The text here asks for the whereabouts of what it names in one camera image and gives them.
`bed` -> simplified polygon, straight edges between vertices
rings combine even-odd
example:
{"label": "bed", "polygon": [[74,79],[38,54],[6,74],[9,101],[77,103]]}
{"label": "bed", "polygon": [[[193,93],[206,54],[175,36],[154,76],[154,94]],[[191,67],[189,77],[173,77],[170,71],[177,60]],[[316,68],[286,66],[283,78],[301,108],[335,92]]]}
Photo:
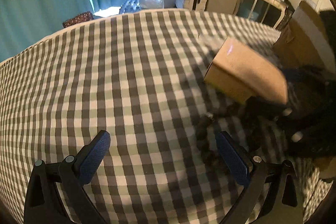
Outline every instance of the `bed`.
{"label": "bed", "polygon": [[[1,63],[0,200],[23,223],[34,162],[74,155],[104,129],[111,147],[85,191],[108,222],[218,223],[242,187],[225,168],[205,167],[196,148],[199,117],[232,103],[203,82],[215,55],[204,37],[235,37],[279,65],[272,51],[279,35],[231,15],[149,11],[68,27]],[[237,117],[209,132],[219,130],[246,146]],[[283,161],[282,132],[269,125],[261,134],[263,159]],[[331,184],[311,161],[291,160],[306,221]]]}

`textured blue pad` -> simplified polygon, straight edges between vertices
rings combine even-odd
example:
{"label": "textured blue pad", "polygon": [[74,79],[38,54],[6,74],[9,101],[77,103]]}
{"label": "textured blue pad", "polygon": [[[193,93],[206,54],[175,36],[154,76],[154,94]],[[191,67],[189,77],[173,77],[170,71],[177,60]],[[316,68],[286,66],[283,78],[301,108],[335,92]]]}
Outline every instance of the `textured blue pad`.
{"label": "textured blue pad", "polygon": [[248,167],[240,158],[236,150],[231,146],[223,133],[216,134],[216,144],[219,154],[222,156],[231,174],[239,185],[247,187],[250,183]]}
{"label": "textured blue pad", "polygon": [[78,175],[78,180],[82,185],[90,183],[106,152],[110,148],[110,144],[111,136],[108,132],[105,132],[83,160],[79,167]]}

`blue gripper pad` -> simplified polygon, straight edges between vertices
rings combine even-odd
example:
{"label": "blue gripper pad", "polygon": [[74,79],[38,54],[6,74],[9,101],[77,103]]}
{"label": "blue gripper pad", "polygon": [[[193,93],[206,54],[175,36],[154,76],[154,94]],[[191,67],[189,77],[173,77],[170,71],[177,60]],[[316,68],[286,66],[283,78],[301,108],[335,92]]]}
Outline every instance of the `blue gripper pad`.
{"label": "blue gripper pad", "polygon": [[79,166],[78,180],[84,185],[90,183],[111,144],[111,136],[104,132],[88,152]]}
{"label": "blue gripper pad", "polygon": [[223,131],[216,134],[216,144],[219,154],[222,156],[231,174],[235,178],[239,185],[247,187],[250,183],[250,172],[252,163],[246,161],[246,155],[243,158],[237,152],[237,145],[234,144],[231,136]]}

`vanity table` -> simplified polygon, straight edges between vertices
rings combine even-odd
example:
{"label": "vanity table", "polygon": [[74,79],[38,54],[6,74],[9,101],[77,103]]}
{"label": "vanity table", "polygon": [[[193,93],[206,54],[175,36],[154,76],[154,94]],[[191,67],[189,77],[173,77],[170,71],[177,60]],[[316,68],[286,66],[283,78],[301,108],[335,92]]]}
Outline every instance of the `vanity table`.
{"label": "vanity table", "polygon": [[[243,1],[244,0],[237,0],[235,11],[234,11],[233,15],[237,14],[239,6],[240,6],[240,4]],[[281,15],[280,15],[279,19],[277,20],[277,22],[275,23],[275,25],[273,26],[273,29],[275,29],[279,25],[279,23],[281,22],[281,20],[284,18],[284,16],[285,16],[285,9],[286,9],[287,5],[283,1],[281,1],[281,0],[263,0],[263,1],[267,2],[268,5],[267,5],[266,11],[265,11],[265,13],[263,15],[263,18],[261,20],[261,23],[263,23],[270,5],[272,5],[272,6],[276,7],[277,9],[281,10]],[[254,0],[253,6],[251,8],[250,14],[249,14],[249,16],[248,16],[247,19],[251,18],[256,3],[257,3],[257,0]]]}

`brown box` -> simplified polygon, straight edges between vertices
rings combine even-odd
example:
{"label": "brown box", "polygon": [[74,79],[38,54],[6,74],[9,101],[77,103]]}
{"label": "brown box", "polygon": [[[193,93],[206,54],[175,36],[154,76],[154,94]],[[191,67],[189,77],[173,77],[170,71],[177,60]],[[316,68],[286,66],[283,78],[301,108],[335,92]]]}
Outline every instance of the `brown box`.
{"label": "brown box", "polygon": [[204,81],[241,104],[251,96],[287,103],[287,83],[280,70],[231,37],[225,40],[211,62]]}
{"label": "brown box", "polygon": [[301,1],[273,46],[285,68],[313,65],[336,73],[335,56],[318,13]]}

